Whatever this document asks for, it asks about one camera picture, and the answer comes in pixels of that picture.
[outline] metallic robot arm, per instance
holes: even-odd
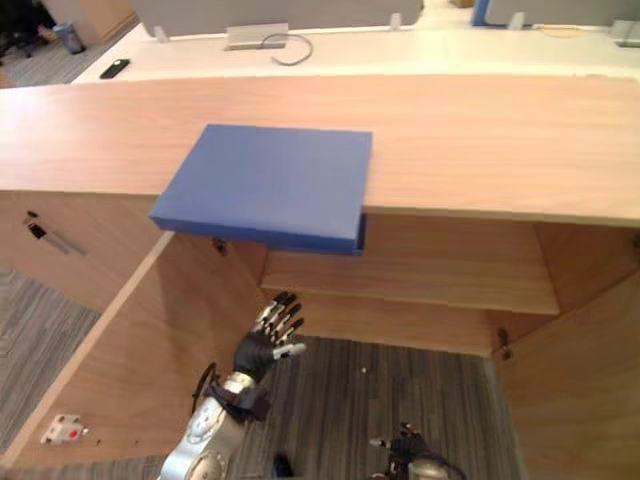
[[[458,466],[431,450],[409,423],[400,423],[399,438],[391,441],[373,438],[370,444],[389,450],[386,472],[373,474],[372,480],[449,480],[449,472],[455,473],[456,479],[467,478]]]
[[[269,404],[259,387],[278,360],[298,355],[304,344],[291,344],[303,323],[292,321],[302,308],[295,295],[282,292],[258,315],[252,330],[234,355],[234,372],[222,386],[213,384],[195,411],[178,446],[167,457],[159,480],[222,480],[231,457],[242,442],[246,425],[262,420]]]

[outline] robot finger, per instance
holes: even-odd
[[[282,316],[282,318],[277,323],[273,325],[273,330],[270,332],[272,342],[275,343],[275,341],[278,340],[278,336],[280,335],[280,332],[285,327],[287,322],[291,320],[294,316],[296,316],[300,310],[302,310],[302,305],[300,305],[299,303],[296,303],[293,307],[289,309],[288,312],[286,312]]]
[[[287,341],[289,340],[289,337],[291,337],[291,335],[293,335],[295,333],[296,330],[298,330],[302,325],[304,324],[304,318],[299,318],[298,320],[296,320],[295,322],[293,322],[291,324],[291,326],[289,328],[287,328],[287,331],[284,332],[284,334],[282,335],[282,337],[280,337],[277,341],[276,341],[276,345],[278,346],[282,346],[285,343],[287,343]]]
[[[279,313],[284,309],[282,305],[288,300],[288,298],[289,292],[287,291],[280,292],[275,297],[273,297],[273,300],[271,300],[269,305],[267,305],[256,318],[256,323],[253,327],[253,331],[258,332],[263,330],[274,315],[279,315]]]
[[[273,331],[273,327],[275,323],[278,321],[281,315],[284,314],[284,311],[287,309],[289,305],[296,301],[296,295],[294,293],[288,295],[283,301],[278,303],[278,305],[273,309],[272,312],[269,313],[265,317],[266,322],[264,324],[264,332],[269,335]]]

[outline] trash can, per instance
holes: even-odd
[[[62,40],[62,43],[72,55],[85,51],[82,40],[78,37],[76,29],[73,28],[71,23],[61,23],[56,25],[53,27],[53,31],[58,35],[58,38]]]

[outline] wooden countertop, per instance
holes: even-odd
[[[640,226],[640,86],[596,77],[3,90],[0,189],[158,194],[207,123],[373,131],[369,211]]]

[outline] black cable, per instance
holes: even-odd
[[[265,43],[267,42],[267,40],[274,38],[274,37],[285,37],[285,38],[298,38],[300,40],[302,40],[304,43],[307,44],[307,46],[309,47],[309,51],[307,52],[307,54],[294,61],[294,62],[284,62],[282,60],[280,60],[279,58],[276,57],[271,57],[271,60],[273,60],[275,63],[277,63],[278,65],[282,65],[284,67],[295,67],[296,65],[300,65],[302,62],[308,60],[309,58],[311,58],[311,55],[313,55],[313,43],[311,43],[311,40],[309,40],[307,37],[304,37],[302,35],[298,35],[296,33],[272,33],[271,35],[267,35],[266,37],[264,37],[262,39],[262,42],[260,43],[260,47],[259,49],[263,49],[265,47]]]
[[[202,394],[202,390],[204,390],[205,383],[207,387],[209,387],[212,383],[218,380],[218,375],[216,374],[216,362],[211,363],[207,368],[205,368],[202,375],[200,375],[200,380],[198,380],[198,385],[194,390],[193,394],[193,404],[191,405],[191,415],[193,415],[196,411],[196,407],[198,406],[198,399]]]

